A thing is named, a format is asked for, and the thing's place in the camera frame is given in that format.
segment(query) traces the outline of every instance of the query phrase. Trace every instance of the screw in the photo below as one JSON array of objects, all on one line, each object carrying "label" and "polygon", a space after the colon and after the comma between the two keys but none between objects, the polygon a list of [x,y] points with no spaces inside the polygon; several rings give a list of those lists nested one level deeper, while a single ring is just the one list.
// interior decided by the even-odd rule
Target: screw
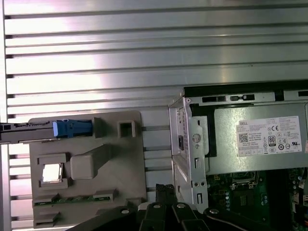
[{"label": "screw", "polygon": [[211,214],[218,214],[219,211],[217,209],[215,209],[215,208],[212,208],[212,209],[210,209],[210,213]]},{"label": "screw", "polygon": [[122,214],[127,214],[127,213],[129,213],[129,210],[124,209],[124,210],[121,211],[121,213],[122,213]]},{"label": "screw", "polygon": [[178,204],[177,207],[178,208],[185,208],[185,205],[184,204]]}]

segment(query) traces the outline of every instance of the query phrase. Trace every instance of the gray plastic bracket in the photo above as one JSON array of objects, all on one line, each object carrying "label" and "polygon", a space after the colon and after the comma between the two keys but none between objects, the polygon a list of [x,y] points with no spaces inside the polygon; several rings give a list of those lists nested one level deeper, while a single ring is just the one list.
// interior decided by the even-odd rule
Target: gray plastic bracket
[{"label": "gray plastic bracket", "polygon": [[33,198],[32,203],[52,203],[55,199],[59,198],[59,194],[53,194],[53,195],[44,195],[44,196],[38,196],[36,198]]},{"label": "gray plastic bracket", "polygon": [[109,201],[114,201],[114,198],[116,196],[116,190],[103,190],[103,191],[97,191],[93,197],[94,198],[107,198],[109,197]]},{"label": "gray plastic bracket", "polygon": [[66,163],[68,160],[68,153],[44,154],[38,156],[38,165]]},{"label": "gray plastic bracket", "polygon": [[93,124],[93,137],[94,138],[101,138],[106,135],[106,126],[104,126],[104,122],[101,118],[94,117],[92,119]]},{"label": "gray plastic bracket", "polygon": [[38,183],[38,187],[42,190],[67,189],[71,185],[71,180],[63,178],[61,182],[53,183],[43,183],[41,180],[39,180]]},{"label": "gray plastic bracket", "polygon": [[60,213],[41,214],[33,221],[34,228],[52,228],[59,218]]}]

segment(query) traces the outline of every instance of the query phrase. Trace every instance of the green circuit board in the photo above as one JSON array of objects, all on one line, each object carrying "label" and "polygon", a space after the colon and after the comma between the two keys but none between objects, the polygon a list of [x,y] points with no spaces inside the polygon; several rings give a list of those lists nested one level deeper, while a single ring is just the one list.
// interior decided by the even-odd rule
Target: green circuit board
[{"label": "green circuit board", "polygon": [[216,204],[254,221],[270,224],[264,171],[211,175],[206,180],[208,193]]}]

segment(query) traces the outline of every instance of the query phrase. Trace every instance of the motherboard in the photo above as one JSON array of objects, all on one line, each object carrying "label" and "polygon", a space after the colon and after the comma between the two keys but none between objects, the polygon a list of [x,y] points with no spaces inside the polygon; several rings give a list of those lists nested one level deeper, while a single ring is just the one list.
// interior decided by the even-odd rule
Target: motherboard
[{"label": "motherboard", "polygon": [[270,223],[265,172],[211,175],[207,185],[215,204],[257,222]]},{"label": "motherboard", "polygon": [[306,178],[306,168],[210,175],[209,203],[277,230],[308,231]]}]

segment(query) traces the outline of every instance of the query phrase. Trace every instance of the silver metal surface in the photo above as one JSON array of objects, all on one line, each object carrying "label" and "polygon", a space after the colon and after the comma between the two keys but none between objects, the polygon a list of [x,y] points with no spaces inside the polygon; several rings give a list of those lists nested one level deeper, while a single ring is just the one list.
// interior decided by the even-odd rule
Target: silver metal surface
[{"label": "silver metal surface", "polygon": [[[5,39],[4,39],[4,0],[0,1],[0,122],[6,123],[7,93],[6,93],[6,68],[5,68]],[[10,205],[10,170],[8,145],[0,145],[0,230],[11,230],[11,205]]]},{"label": "silver metal surface", "polygon": [[[206,116],[192,116],[190,108],[191,99],[183,98],[187,131],[184,140],[187,139],[188,147],[185,149],[188,161],[188,175],[190,175],[192,203],[198,211],[208,208],[207,183],[205,177],[205,155],[209,153],[208,123]],[[199,134],[200,141],[195,143],[193,136]]]},{"label": "silver metal surface", "polygon": [[305,144],[308,139],[305,105],[306,103],[284,102],[279,105],[217,109],[215,111],[217,157],[210,159],[211,169],[207,174],[306,167],[308,156],[305,152],[238,157],[235,131],[235,125],[240,120],[298,116],[302,144]]},{"label": "silver metal surface", "polygon": [[185,208],[185,205],[184,204],[178,204],[177,207],[178,208]]},{"label": "silver metal surface", "polygon": [[[5,15],[11,15],[5,19],[8,105],[6,93],[0,95],[5,120],[140,110],[147,132],[147,187],[171,183],[167,106],[177,89],[307,79],[307,5],[307,0],[5,0]],[[1,91],[5,79],[0,81]],[[17,215],[12,228],[31,230],[28,145],[4,148],[10,154],[2,161],[5,215],[10,190]],[[180,192],[191,188],[178,169],[176,174],[187,186]],[[148,197],[154,201],[155,193]]]},{"label": "silver metal surface", "polygon": [[211,214],[218,214],[219,210],[212,208],[212,209],[210,209],[210,213]]},{"label": "silver metal surface", "polygon": [[305,8],[94,14],[5,20],[5,33],[39,34],[75,31],[172,28],[190,26],[244,26],[307,22]]},{"label": "silver metal surface", "polygon": [[123,10],[147,10],[147,9],[172,9],[192,7],[231,7],[231,6],[271,6],[271,5],[297,5],[305,4],[307,0],[255,0],[228,1],[228,0],[169,0],[157,4],[155,0],[138,1],[131,0],[129,4],[125,0],[91,0],[88,4],[75,2],[74,0],[10,0],[5,2],[5,14],[36,14],[36,13],[66,13],[66,12],[97,12],[97,11],[123,11]]},{"label": "silver metal surface", "polygon": [[7,74],[153,68],[169,66],[306,61],[308,47],[302,43],[207,48],[177,48],[147,51],[111,51],[79,55],[42,55],[8,59]]},{"label": "silver metal surface", "polygon": [[127,213],[129,213],[129,210],[122,210],[121,213],[127,214]]},{"label": "silver metal surface", "polygon": [[61,164],[50,164],[44,165],[42,182],[53,183],[60,182],[62,178],[63,165]]}]

